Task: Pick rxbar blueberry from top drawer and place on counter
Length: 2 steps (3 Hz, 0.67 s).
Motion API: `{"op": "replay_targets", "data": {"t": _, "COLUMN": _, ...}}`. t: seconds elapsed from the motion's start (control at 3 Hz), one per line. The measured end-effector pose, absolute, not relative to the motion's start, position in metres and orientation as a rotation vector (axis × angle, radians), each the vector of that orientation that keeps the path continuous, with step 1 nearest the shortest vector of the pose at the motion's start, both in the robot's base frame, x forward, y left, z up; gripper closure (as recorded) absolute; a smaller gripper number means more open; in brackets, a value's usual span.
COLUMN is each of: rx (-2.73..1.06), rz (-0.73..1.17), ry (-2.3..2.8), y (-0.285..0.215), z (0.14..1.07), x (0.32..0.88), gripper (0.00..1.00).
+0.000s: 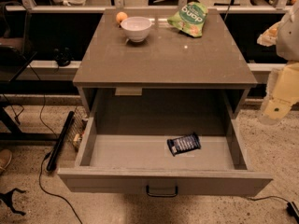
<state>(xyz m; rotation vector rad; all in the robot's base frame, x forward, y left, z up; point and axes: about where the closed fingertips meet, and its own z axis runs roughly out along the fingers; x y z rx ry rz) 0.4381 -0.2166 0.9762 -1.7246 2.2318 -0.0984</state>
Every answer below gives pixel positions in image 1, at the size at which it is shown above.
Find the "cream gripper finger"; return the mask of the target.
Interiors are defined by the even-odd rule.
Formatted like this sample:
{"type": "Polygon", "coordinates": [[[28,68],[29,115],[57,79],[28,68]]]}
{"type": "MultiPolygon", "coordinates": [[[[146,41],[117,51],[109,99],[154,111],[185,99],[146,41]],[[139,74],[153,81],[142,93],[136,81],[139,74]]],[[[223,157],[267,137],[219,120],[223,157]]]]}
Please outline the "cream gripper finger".
{"type": "Polygon", "coordinates": [[[259,121],[265,125],[275,125],[290,112],[292,106],[289,103],[266,97],[261,105],[259,121]]]}
{"type": "Polygon", "coordinates": [[[259,45],[270,47],[277,43],[279,21],[270,26],[257,39],[259,45]]]}

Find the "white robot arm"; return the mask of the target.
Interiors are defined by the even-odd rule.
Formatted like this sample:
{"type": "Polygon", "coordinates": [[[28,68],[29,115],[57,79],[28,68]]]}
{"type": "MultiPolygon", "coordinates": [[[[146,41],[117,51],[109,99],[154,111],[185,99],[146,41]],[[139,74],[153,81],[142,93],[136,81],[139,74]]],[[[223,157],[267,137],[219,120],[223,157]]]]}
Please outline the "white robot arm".
{"type": "Polygon", "coordinates": [[[274,125],[299,102],[299,1],[263,32],[257,43],[266,47],[275,45],[277,55],[287,61],[283,68],[270,72],[261,105],[260,122],[274,125]]]}

